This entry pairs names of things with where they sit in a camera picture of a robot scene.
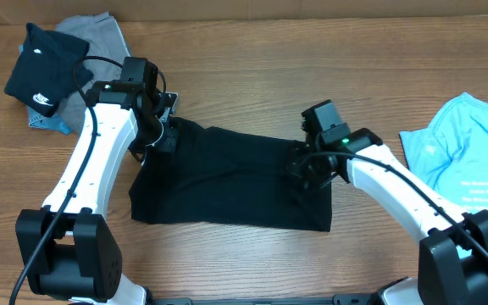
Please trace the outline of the black t-shirt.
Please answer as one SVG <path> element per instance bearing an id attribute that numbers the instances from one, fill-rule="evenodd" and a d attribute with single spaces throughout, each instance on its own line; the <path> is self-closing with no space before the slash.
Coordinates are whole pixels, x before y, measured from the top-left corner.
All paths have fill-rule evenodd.
<path id="1" fill-rule="evenodd" d="M 182 118 L 173 125 L 175 151 L 148 150 L 129 190 L 133 220 L 330 231 L 330 187 L 306 190 L 286 173 L 291 157 L 303 155 L 303 142 Z"/>

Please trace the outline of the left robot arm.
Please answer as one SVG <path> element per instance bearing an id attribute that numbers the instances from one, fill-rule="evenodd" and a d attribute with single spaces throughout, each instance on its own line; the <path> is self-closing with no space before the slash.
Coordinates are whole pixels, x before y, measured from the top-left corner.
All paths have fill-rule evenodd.
<path id="1" fill-rule="evenodd" d="M 108 200 L 127 153 L 172 153 L 178 130 L 169 118 L 178 95 L 146 58 L 127 57 L 117 80 L 80 95 L 84 125 L 67 167 L 39 209 L 24 209 L 15 232 L 24 268 L 10 294 L 33 293 L 73 304 L 152 304 L 151 292 L 122 271 L 122 252 L 107 225 Z"/>

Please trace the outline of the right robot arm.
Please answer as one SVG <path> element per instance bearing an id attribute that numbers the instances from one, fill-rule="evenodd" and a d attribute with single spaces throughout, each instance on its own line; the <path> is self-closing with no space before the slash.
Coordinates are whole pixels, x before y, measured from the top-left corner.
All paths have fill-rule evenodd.
<path id="1" fill-rule="evenodd" d="M 302 112 L 306 145 L 291 152 L 287 174 L 303 189 L 336 177 L 370 195 L 419 247 L 419 270 L 369 294 L 335 304 L 488 304 L 488 210 L 469 213 L 402 165 L 371 130 L 350 130 L 325 100 Z"/>

